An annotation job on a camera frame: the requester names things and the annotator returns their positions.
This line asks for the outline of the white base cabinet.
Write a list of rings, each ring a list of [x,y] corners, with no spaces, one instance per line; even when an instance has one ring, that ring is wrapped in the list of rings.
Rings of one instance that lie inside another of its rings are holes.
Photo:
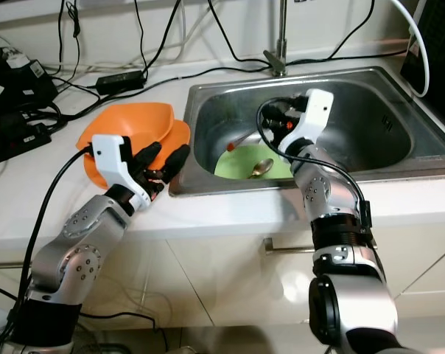
[[[403,294],[445,255],[445,223],[374,229],[400,323],[441,316]],[[83,313],[132,311],[159,327],[300,324],[308,318],[310,253],[267,255],[275,247],[311,247],[310,232],[242,234],[210,238],[134,240],[126,236],[104,262],[83,303]]]

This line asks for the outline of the orange plastic plate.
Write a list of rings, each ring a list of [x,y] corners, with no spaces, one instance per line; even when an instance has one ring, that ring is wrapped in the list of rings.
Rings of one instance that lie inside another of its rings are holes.
[[[172,125],[166,124],[166,126],[169,130],[161,139],[161,152],[158,153],[155,161],[149,166],[150,170],[161,170],[172,152],[189,142],[190,128],[185,122],[175,120]],[[104,128],[92,128],[90,133],[86,131],[81,136],[79,142],[85,145],[90,144],[91,136],[94,135],[94,133],[116,133],[117,135],[128,136],[135,150],[145,148],[145,146],[152,144],[156,138],[155,129],[151,128],[148,123],[143,128],[119,128],[117,131],[107,131],[107,129]],[[91,182],[99,188],[107,189],[107,182],[105,182],[104,178],[96,170],[94,158],[90,155],[85,155],[83,163],[85,174],[91,179]]]

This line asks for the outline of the metal faucet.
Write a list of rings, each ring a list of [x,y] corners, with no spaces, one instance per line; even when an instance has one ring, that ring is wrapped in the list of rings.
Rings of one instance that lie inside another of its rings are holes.
[[[287,10],[289,9],[289,2],[287,0],[280,0],[279,10],[279,28],[278,38],[276,41],[276,50],[264,50],[262,52],[266,61],[269,62],[272,68],[272,75],[274,77],[283,77],[287,67]]]

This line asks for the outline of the long slim utensil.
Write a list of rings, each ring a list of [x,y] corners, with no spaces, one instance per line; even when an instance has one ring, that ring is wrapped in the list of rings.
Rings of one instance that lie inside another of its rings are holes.
[[[258,145],[261,141],[260,134],[258,131],[249,131],[246,133],[242,133],[236,138],[233,138],[231,142],[229,142],[228,145],[226,145],[226,151],[233,151],[239,146],[247,146],[247,145]]]

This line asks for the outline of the black power strip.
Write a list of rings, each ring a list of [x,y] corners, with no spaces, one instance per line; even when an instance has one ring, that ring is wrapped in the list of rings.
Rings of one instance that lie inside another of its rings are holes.
[[[0,163],[49,144],[51,140],[46,125],[41,122],[37,125],[15,122],[10,127],[0,128]]]

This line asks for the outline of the black power adapter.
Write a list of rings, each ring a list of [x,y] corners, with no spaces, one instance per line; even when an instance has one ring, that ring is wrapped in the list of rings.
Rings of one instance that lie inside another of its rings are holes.
[[[130,90],[142,89],[145,82],[146,75],[144,71],[135,70],[99,77],[94,85],[94,90],[101,95],[121,94]]]

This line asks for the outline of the black charger with white labels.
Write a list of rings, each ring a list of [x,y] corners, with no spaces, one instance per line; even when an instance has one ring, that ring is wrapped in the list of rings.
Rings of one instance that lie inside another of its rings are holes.
[[[57,96],[43,65],[21,52],[0,54],[0,109],[48,103]]]

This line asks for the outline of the metal spoon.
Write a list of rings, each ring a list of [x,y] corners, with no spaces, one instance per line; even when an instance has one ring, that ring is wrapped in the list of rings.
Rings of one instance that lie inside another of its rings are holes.
[[[248,176],[249,179],[260,179],[263,178],[267,174],[267,172],[270,172],[274,166],[273,159],[263,159],[263,161],[259,161],[256,163],[256,165],[253,166],[252,171],[250,172],[250,175]]]

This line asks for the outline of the stainless steel sink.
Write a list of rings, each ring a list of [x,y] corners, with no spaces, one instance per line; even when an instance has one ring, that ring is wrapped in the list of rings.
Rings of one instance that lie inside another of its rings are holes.
[[[264,101],[310,89],[334,95],[318,144],[358,184],[445,176],[445,133],[383,68],[370,66],[193,86],[184,116],[192,132],[190,155],[169,187],[171,195],[295,188],[290,178],[236,180],[214,170],[226,145],[255,129],[256,109]]]

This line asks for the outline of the orange plastic bowl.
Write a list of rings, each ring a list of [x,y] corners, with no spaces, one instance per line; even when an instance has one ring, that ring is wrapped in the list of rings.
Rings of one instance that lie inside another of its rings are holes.
[[[85,128],[81,136],[86,131],[90,133],[92,128],[117,131],[119,128],[143,128],[149,123],[150,127],[155,129],[155,141],[160,142],[164,134],[169,130],[166,124],[172,125],[175,120],[172,105],[166,103],[144,102],[109,105]],[[94,133],[94,135],[97,134],[117,135],[116,133]],[[77,149],[81,150],[89,145],[81,144],[79,139],[75,145]]]

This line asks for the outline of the light green plate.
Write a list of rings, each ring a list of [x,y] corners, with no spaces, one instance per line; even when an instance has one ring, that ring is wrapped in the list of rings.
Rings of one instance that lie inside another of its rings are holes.
[[[272,159],[273,166],[266,174],[256,176],[255,179],[292,178],[290,166],[263,144],[243,145],[232,151],[223,152],[218,159],[214,174],[220,178],[247,179],[256,163],[264,159]]]

